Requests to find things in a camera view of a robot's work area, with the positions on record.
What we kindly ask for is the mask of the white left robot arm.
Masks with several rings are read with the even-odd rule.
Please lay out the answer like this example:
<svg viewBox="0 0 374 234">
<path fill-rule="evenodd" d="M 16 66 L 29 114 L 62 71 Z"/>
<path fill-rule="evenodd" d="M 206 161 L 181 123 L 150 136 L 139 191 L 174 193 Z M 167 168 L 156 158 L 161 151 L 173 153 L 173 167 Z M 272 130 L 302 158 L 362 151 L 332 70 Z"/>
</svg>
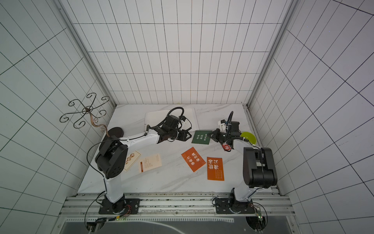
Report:
<svg viewBox="0 0 374 234">
<path fill-rule="evenodd" d="M 106 195 L 110 204 L 124 200 L 120 174 L 125 168 L 126 159 L 131 153 L 150 145 L 164 141 L 187 141 L 192 137 L 188 129 L 183 129 L 185 122 L 190 120 L 183 115 L 176 117 L 167 115 L 156 126 L 147 126 L 144 133 L 132 137 L 110 136 L 102 142 L 102 147 L 96 155 L 95 163 L 98 171 L 104 177 Z"/>
</svg>

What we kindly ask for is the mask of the white photo album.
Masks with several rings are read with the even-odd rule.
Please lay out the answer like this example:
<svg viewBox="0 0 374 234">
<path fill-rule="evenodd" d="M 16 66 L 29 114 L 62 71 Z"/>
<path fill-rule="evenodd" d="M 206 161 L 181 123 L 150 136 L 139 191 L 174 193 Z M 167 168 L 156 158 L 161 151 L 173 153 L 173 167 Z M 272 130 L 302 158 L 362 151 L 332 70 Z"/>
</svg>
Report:
<svg viewBox="0 0 374 234">
<path fill-rule="evenodd" d="M 169 111 L 170 109 L 165 109 L 146 113 L 144 131 L 146 131 L 148 125 L 154 127 L 159 124 L 166 117 Z M 188 130 L 190 133 L 200 130 L 194 108 L 184 109 L 183 116 L 186 117 L 186 120 L 182 122 L 182 125 L 179 124 L 181 130 Z"/>
</svg>

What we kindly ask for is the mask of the green photo card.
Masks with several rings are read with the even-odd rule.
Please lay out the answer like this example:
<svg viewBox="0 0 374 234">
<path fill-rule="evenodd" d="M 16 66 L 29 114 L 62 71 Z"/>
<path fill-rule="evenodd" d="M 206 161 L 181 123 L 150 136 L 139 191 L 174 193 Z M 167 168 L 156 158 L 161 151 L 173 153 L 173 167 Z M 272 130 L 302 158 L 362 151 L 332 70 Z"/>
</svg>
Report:
<svg viewBox="0 0 374 234">
<path fill-rule="evenodd" d="M 210 135 L 211 131 L 196 131 L 193 139 L 192 139 L 192 144 L 204 144 L 204 145 L 209 145 L 210 143 Z"/>
</svg>

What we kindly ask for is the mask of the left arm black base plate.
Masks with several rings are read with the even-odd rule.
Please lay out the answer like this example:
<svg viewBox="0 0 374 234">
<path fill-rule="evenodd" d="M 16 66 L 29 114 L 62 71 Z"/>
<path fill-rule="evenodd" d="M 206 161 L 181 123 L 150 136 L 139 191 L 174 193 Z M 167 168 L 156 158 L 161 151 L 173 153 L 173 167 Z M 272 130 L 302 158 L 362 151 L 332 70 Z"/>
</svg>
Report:
<svg viewBox="0 0 374 234">
<path fill-rule="evenodd" d="M 111 203 L 107 198 L 101 202 L 98 213 L 100 215 L 135 215 L 138 214 L 140 199 L 121 198 L 116 203 Z"/>
</svg>

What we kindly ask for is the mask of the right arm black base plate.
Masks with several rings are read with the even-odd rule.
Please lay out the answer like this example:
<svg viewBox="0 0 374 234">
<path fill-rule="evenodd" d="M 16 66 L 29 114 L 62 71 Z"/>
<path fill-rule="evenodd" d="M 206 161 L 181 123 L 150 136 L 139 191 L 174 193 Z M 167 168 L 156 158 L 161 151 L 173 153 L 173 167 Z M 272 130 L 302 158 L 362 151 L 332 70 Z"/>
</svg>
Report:
<svg viewBox="0 0 374 234">
<path fill-rule="evenodd" d="M 221 215 L 255 214 L 254 206 L 250 202 L 214 198 L 212 204 L 216 213 Z"/>
</svg>

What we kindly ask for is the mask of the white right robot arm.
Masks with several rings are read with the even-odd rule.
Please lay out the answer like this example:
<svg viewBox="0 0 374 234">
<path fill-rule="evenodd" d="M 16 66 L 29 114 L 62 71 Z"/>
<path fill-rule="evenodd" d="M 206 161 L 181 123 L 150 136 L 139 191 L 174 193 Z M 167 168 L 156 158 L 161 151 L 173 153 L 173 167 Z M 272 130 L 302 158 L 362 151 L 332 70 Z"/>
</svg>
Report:
<svg viewBox="0 0 374 234">
<path fill-rule="evenodd" d="M 235 201 L 250 201 L 258 191 L 277 185 L 278 176 L 270 148 L 260 148 L 245 137 L 229 136 L 229 133 L 221 132 L 220 129 L 208 133 L 208 136 L 243 156 L 243 181 L 232 190 Z"/>
</svg>

